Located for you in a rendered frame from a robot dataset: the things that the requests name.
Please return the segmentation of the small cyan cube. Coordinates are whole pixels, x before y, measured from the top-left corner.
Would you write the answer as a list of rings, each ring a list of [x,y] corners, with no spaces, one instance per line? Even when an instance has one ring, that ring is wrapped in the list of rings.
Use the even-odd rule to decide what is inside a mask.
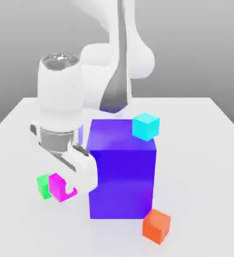
[[[159,135],[160,118],[149,113],[142,113],[132,119],[132,135],[150,141]]]

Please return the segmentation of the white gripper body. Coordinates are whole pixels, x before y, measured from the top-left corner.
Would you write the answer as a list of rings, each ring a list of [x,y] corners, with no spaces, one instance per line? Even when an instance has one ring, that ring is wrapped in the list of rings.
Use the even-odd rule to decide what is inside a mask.
[[[89,193],[98,185],[97,163],[91,153],[78,143],[68,143],[65,152],[47,151],[57,173],[81,193]]]

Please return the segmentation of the small magenta cube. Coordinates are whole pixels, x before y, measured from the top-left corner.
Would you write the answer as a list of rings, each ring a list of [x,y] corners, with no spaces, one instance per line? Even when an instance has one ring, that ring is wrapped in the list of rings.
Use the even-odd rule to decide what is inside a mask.
[[[66,193],[66,181],[57,173],[49,176],[49,192],[59,202],[63,202],[77,195],[76,188],[73,188],[71,193]]]

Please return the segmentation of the small green cube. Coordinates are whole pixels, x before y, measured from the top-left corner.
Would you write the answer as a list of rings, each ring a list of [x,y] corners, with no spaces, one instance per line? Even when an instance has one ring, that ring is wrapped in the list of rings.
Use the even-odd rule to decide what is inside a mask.
[[[49,192],[49,176],[50,173],[47,173],[36,178],[38,191],[43,197],[43,199],[49,199],[52,197],[52,195]]]

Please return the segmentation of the large blue box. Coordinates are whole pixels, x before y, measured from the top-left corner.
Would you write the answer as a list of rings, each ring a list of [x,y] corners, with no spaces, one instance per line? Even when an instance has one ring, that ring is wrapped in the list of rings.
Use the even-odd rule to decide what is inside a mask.
[[[87,150],[98,186],[89,193],[91,219],[143,219],[152,208],[156,145],[132,135],[129,119],[94,119]]]

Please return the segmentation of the small orange cube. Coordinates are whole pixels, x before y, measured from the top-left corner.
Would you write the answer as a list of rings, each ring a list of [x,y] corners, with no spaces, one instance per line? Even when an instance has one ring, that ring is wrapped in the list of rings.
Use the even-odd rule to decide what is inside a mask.
[[[171,217],[156,209],[151,209],[143,219],[142,235],[161,244],[169,233]]]

